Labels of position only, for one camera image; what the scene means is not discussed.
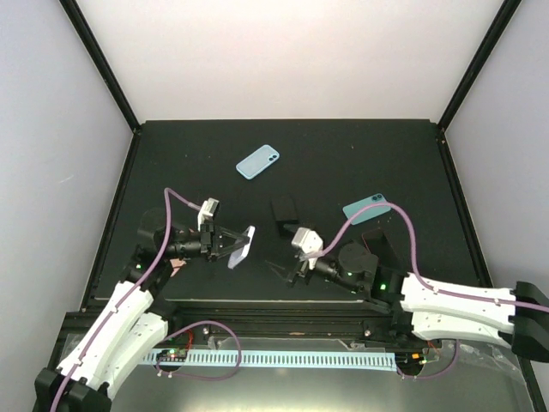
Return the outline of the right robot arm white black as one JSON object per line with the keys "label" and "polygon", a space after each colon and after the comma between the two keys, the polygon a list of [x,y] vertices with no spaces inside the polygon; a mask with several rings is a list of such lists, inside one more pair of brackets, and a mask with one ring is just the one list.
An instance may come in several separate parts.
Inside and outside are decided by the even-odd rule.
{"label": "right robot arm white black", "polygon": [[442,339],[486,342],[531,361],[548,361],[548,298],[534,284],[478,288],[419,278],[404,271],[380,230],[350,240],[332,255],[314,230],[286,223],[298,263],[287,283],[313,276],[346,289],[370,309],[391,318],[374,337],[401,346]]}

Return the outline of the lilac phone case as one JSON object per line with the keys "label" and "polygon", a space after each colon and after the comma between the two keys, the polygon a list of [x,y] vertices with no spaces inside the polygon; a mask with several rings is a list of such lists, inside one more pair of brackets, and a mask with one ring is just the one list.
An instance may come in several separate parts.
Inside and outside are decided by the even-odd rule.
{"label": "lilac phone case", "polygon": [[230,270],[234,270],[248,257],[255,231],[255,226],[248,226],[246,230],[242,233],[242,239],[240,240],[241,245],[237,246],[237,249],[231,253],[228,259],[227,267]]}

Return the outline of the black phone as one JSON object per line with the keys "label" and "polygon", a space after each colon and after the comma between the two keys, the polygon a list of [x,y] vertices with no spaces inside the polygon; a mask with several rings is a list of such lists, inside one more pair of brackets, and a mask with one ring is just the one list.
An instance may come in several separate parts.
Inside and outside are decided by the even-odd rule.
{"label": "black phone", "polygon": [[271,209],[277,231],[281,237],[292,237],[294,233],[283,234],[281,232],[284,223],[299,223],[298,211],[293,198],[285,195],[271,199]]}

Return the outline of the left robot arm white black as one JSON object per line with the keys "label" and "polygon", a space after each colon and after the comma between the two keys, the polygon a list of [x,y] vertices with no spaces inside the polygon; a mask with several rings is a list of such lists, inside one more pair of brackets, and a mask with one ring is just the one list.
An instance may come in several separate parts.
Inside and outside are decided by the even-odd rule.
{"label": "left robot arm white black", "polygon": [[138,229],[138,244],[111,298],[76,347],[34,381],[37,411],[108,411],[125,380],[150,350],[176,342],[184,321],[161,291],[173,261],[228,258],[233,269],[248,255],[254,227],[237,233],[202,214],[191,230],[172,223],[170,210],[151,209]]}

